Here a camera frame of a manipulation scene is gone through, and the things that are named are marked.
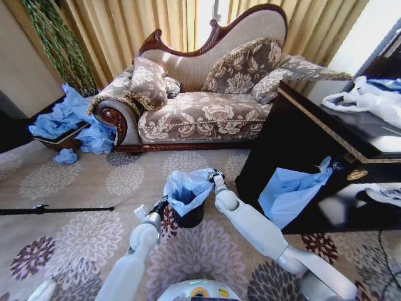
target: wooden coffee table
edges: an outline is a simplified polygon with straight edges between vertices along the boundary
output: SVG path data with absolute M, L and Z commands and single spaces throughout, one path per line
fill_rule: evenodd
M 321 104 L 323 97 L 352 87 L 352 82 L 343 81 L 279 85 L 279 95 L 236 179 L 240 198 L 263 212 L 258 197 L 277 167 L 318 172 L 315 166 L 326 156 L 336 167 L 327 185 L 284 228 L 285 233 L 401 228 L 401 208 L 393 205 L 332 206 L 334 215 L 346 219 L 341 225 L 333 224 L 319 206 L 350 184 L 401 182 L 401 129 L 368 112 L 339 113 Z

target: floral carpet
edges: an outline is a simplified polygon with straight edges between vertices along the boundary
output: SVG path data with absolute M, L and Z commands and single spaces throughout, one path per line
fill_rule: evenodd
M 26 300 L 49 278 L 57 282 L 52 300 L 94 300 L 115 261 L 128 248 L 139 224 L 132 211 L 162 197 L 175 169 L 215 167 L 233 180 L 248 150 L 153 152 L 130 156 L 78 154 L 69 166 L 53 163 L 55 153 L 31 142 L 0 155 L 2 208 L 114 206 L 113 212 L 2 216 L 0 219 L 0 301 Z M 154 301 L 171 284 L 208 278 L 228 284 L 244 300 L 305 300 L 298 278 L 261 256 L 206 200 L 199 226 L 179 228 L 165 210 L 160 245 L 148 256 L 137 300 Z M 359 288 L 359 300 L 401 300 L 401 232 L 288 235 L 294 246 L 313 251 Z M 391 275 L 388 267 L 395 274 Z

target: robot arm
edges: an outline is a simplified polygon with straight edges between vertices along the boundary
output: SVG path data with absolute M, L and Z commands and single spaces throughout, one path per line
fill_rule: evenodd
M 289 245 L 277 226 L 227 188 L 220 172 L 213 174 L 211 181 L 216 185 L 216 208 L 260 254 L 290 273 L 304 273 L 300 286 L 308 300 L 355 299 L 357 288 L 347 277 L 314 253 Z
M 145 259 L 159 242 L 160 223 L 168 202 L 158 202 L 130 235 L 130 248 L 114 264 L 95 301 L 133 301 L 145 271 Z

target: sofa backrest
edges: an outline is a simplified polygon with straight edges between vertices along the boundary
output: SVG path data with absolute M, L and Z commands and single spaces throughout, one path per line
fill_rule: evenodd
M 200 91 L 215 62 L 244 43 L 271 36 L 284 44 L 287 33 L 285 12 L 272 4 L 248 9 L 231 24 L 220 27 L 211 21 L 212 32 L 205 45 L 184 53 L 170 49 L 160 39 L 157 29 L 143 43 L 138 55 L 163 66 L 168 75 L 182 83 L 182 92 Z

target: black pole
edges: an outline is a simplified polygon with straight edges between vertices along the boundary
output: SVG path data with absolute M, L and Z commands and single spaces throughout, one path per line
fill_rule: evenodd
M 36 205 L 27 209 L 0 209 L 0 215 L 19 215 L 19 214 L 45 214 L 60 212 L 83 212 L 83 211 L 113 211 L 114 207 L 107 208 L 58 208 L 47 209 L 49 205 Z

